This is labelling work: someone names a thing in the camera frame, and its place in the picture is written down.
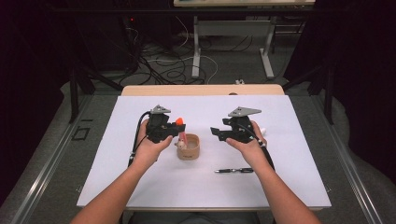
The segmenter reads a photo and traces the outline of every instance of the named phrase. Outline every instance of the white tabletop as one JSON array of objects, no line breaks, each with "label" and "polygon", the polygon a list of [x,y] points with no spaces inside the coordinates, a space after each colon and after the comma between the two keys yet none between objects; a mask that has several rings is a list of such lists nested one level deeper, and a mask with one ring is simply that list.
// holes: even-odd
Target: white tabletop
[{"label": "white tabletop", "polygon": [[315,0],[175,0],[175,7],[309,6]]},{"label": "white tabletop", "polygon": [[230,130],[222,119],[238,106],[260,109],[249,116],[266,128],[268,150],[276,172],[313,209],[330,207],[304,134],[286,95],[120,96],[98,148],[92,169],[78,199],[85,206],[128,164],[140,116],[155,105],[172,110],[169,121],[182,117],[186,132],[201,140],[195,161],[181,161],[174,146],[141,178],[127,203],[133,210],[262,210],[269,205],[253,174],[215,174],[221,168],[248,167],[240,153],[212,135],[210,127]]}]

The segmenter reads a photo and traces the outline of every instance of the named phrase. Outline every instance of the hand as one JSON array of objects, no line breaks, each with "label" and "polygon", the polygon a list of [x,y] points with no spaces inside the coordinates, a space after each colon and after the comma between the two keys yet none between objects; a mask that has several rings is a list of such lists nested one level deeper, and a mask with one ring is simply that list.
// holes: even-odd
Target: hand
[{"label": "hand", "polygon": [[139,134],[137,136],[137,143],[140,143],[136,150],[134,162],[139,167],[148,169],[160,156],[161,152],[166,149],[172,142],[173,136],[169,135],[165,140],[160,143],[153,143],[146,137],[146,126],[148,120],[144,120],[140,125]]},{"label": "hand", "polygon": [[[264,144],[267,144],[267,141],[262,137],[262,133],[260,132],[259,125],[253,120],[251,120],[251,124],[253,126],[253,131],[258,138],[260,138]],[[262,149],[259,146],[259,143],[256,140],[250,141],[249,143],[241,143],[232,138],[227,138],[226,142],[228,145],[238,149],[245,161],[253,168],[261,167],[263,165],[269,165],[267,159],[265,159],[265,155],[262,152]]]}]

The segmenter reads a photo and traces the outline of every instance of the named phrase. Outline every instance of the person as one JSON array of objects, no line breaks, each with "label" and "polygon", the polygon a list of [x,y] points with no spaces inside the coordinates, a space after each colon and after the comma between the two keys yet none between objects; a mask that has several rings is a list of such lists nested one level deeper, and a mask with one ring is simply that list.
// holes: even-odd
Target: person
[{"label": "person", "polygon": [[[148,140],[146,136],[146,125],[148,121],[142,122],[138,141],[139,145],[134,162],[106,189],[89,202],[72,220],[71,223],[117,223],[128,200],[136,188],[139,179],[147,169],[158,159],[161,152],[167,148],[173,137],[168,136],[158,144]],[[265,143],[260,128],[255,121],[251,121],[254,133]],[[227,144],[239,150],[245,161],[251,166],[259,178],[262,189],[270,205],[276,223],[320,223],[315,214],[289,189],[283,180],[270,166],[259,146],[258,141],[250,141],[247,144],[238,142],[232,138],[226,140]],[[165,223],[166,216],[175,213],[162,213],[161,217]]]}]

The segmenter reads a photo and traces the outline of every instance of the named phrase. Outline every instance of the dark wall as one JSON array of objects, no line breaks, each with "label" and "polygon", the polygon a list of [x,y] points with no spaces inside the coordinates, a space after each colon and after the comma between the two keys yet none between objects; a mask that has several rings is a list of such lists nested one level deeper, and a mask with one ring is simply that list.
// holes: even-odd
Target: dark wall
[{"label": "dark wall", "polygon": [[2,204],[64,98],[67,69],[38,1],[2,1],[0,22]]},{"label": "dark wall", "polygon": [[[349,147],[396,183],[396,2],[338,2],[318,0],[316,7],[342,6],[352,16],[311,18],[285,78],[294,80],[336,55],[334,96],[349,119]],[[319,75],[309,80],[318,82]]]}]

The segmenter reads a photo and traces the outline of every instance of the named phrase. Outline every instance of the desk leg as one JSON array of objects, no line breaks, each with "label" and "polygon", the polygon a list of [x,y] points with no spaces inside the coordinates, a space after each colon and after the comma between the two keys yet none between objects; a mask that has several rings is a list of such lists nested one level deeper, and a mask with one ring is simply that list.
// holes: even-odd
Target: desk leg
[{"label": "desk leg", "polygon": [[201,49],[199,48],[198,18],[194,16],[194,59],[192,61],[192,77],[199,76],[199,64],[201,60]]},{"label": "desk leg", "polygon": [[268,79],[275,78],[274,72],[271,67],[270,59],[268,58],[268,51],[271,48],[272,38],[274,36],[274,30],[276,26],[276,17],[271,18],[271,25],[268,29],[268,33],[265,38],[265,47],[260,49],[260,55],[262,56],[262,65],[264,66],[265,75]]}]

